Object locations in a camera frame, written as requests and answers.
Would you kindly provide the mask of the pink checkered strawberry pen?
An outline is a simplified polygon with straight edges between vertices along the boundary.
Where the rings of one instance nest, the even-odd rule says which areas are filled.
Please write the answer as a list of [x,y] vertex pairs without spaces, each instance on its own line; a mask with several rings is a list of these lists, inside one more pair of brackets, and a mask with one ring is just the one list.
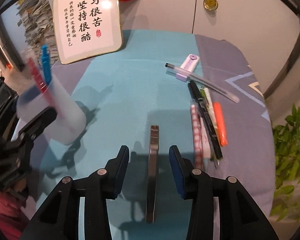
[[197,113],[197,107],[194,103],[190,106],[190,114],[193,133],[194,167],[203,170],[204,165],[200,121]]

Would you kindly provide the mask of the frosted plastic cup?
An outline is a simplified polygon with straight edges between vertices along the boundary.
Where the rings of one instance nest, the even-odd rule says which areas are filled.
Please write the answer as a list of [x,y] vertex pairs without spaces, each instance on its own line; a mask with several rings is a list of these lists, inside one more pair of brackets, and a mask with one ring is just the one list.
[[34,81],[30,82],[29,88],[17,101],[17,116],[28,123],[49,106],[56,110],[57,117],[44,133],[63,145],[70,145],[84,131],[87,119],[55,75],[44,93],[38,90]]

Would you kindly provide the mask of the blue pen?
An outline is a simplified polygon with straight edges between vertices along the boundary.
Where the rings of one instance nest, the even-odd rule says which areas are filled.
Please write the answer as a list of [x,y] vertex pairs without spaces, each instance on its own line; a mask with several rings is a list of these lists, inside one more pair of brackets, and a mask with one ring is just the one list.
[[43,70],[45,83],[49,85],[52,81],[52,73],[51,73],[50,54],[47,45],[42,46],[41,62],[42,62],[42,70]]

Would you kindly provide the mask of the white eraser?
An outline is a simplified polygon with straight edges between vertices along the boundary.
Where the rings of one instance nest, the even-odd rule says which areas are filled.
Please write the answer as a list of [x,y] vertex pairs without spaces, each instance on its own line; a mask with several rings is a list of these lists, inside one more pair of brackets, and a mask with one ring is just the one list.
[[203,118],[200,118],[200,126],[201,126],[201,134],[202,134],[202,148],[203,148],[203,158],[210,159],[211,158],[211,148],[209,139],[207,136],[207,132],[205,129]]

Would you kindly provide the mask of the tall stack of books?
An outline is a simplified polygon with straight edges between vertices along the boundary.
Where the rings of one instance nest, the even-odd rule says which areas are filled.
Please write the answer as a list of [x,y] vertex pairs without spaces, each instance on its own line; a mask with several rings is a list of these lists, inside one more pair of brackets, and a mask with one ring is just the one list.
[[46,45],[50,62],[55,64],[59,56],[49,0],[19,0],[17,9],[25,28],[27,46],[40,59],[42,46]]

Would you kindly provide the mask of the clear gel pen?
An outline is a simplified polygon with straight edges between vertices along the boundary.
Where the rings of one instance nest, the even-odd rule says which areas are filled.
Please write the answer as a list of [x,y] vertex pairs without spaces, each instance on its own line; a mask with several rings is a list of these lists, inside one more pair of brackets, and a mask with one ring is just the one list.
[[211,81],[197,75],[197,74],[194,74],[193,72],[189,72],[183,68],[180,68],[180,67],[176,67],[170,63],[166,63],[165,64],[165,67],[167,68],[167,70],[169,72],[172,72],[172,73],[175,73],[175,74],[181,74],[183,76],[185,76],[186,78],[190,79],[190,80],[193,80],[193,81],[196,81],[206,87],[209,87],[211,89],[213,89],[214,91],[216,91],[217,93],[225,96],[226,98],[228,98],[229,100],[235,102],[235,103],[239,103],[239,97],[234,95],[233,93],[227,91],[226,89],[218,86],[218,85],[215,85],[213,84]]

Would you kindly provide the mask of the black marker pen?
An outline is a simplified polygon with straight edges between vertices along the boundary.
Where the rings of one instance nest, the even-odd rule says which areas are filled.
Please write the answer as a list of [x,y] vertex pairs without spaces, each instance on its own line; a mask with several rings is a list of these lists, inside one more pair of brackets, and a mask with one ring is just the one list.
[[196,83],[191,80],[188,84],[188,88],[190,90],[190,94],[198,105],[199,113],[202,116],[204,124],[206,125],[206,129],[209,135],[209,138],[212,142],[215,159],[216,161],[220,161],[223,158],[222,150],[218,141],[216,130],[213,126],[212,120],[208,113],[207,107],[205,105],[204,99],[196,85]]

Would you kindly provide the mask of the metal ruler clip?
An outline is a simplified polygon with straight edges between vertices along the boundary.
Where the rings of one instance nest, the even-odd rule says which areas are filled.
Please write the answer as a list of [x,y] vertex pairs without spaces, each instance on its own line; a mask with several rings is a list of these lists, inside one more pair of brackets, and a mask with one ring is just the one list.
[[159,126],[152,125],[150,130],[148,174],[147,174],[147,200],[146,200],[146,214],[145,214],[145,221],[147,223],[154,223],[155,220],[158,155],[159,155]]

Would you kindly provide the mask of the green potted plant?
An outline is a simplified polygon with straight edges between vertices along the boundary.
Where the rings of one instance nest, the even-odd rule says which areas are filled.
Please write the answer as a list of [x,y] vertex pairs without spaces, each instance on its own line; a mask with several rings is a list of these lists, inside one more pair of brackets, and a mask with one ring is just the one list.
[[292,106],[283,125],[272,128],[275,146],[275,191],[270,216],[300,221],[300,200],[293,194],[300,184],[300,107]]

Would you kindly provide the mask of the patterned blue grey tablecloth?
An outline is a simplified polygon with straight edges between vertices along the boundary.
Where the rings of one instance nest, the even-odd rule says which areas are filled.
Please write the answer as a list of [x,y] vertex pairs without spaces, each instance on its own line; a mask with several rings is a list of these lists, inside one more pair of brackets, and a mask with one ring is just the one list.
[[[154,30],[126,30],[120,51],[77,63],[55,64],[54,72],[87,115],[87,131],[71,146],[42,135],[32,151],[30,189],[36,204],[64,177],[86,177],[126,145],[131,152],[122,192],[108,202],[113,239],[184,239],[191,202],[177,193],[168,149],[177,145],[193,158],[187,84],[166,71],[189,54],[200,57],[196,69],[239,97],[239,103],[212,92],[221,104],[228,145],[213,177],[234,176],[268,215],[275,189],[274,143],[263,96],[241,51],[225,40]],[[145,221],[150,130],[159,126],[159,155],[154,223]]]

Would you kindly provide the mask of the red gel pen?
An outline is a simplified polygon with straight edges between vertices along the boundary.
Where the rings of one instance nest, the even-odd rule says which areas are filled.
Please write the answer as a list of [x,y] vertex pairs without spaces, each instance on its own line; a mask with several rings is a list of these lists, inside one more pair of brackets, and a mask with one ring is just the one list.
[[39,92],[42,94],[44,99],[47,101],[49,106],[52,106],[57,114],[63,118],[64,114],[61,109],[61,106],[59,105],[59,101],[57,98],[57,93],[55,90],[55,87],[52,83],[52,70],[51,67],[44,67],[43,71],[41,72],[34,59],[32,57],[29,57],[27,60],[27,65],[30,68],[32,77],[34,79],[34,82],[39,90]]

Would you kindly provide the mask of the orange highlighter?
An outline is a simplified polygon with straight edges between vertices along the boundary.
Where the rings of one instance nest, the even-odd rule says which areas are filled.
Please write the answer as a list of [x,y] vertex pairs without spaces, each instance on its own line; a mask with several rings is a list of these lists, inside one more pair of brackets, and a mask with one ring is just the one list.
[[219,142],[221,146],[226,146],[228,144],[228,141],[226,136],[226,126],[225,126],[224,115],[221,108],[221,104],[219,102],[214,102],[213,109],[215,112]]

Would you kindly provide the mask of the green white pen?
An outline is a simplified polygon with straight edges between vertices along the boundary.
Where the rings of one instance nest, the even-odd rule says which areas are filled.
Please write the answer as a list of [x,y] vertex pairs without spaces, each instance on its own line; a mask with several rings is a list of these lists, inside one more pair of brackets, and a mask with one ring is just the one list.
[[209,92],[208,88],[206,88],[206,87],[201,87],[200,92],[205,99],[207,110],[208,110],[208,113],[212,120],[213,126],[214,126],[215,130],[217,130],[218,127],[217,127],[217,122],[216,122],[216,117],[215,117],[215,112],[213,109],[213,103],[211,100],[210,92]]

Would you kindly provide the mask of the framed calligraphy sign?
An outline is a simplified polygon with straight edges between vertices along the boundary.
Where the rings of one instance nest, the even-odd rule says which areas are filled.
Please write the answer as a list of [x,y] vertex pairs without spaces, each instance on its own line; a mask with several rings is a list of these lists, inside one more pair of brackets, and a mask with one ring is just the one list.
[[53,0],[59,60],[70,64],[123,45],[119,0]]

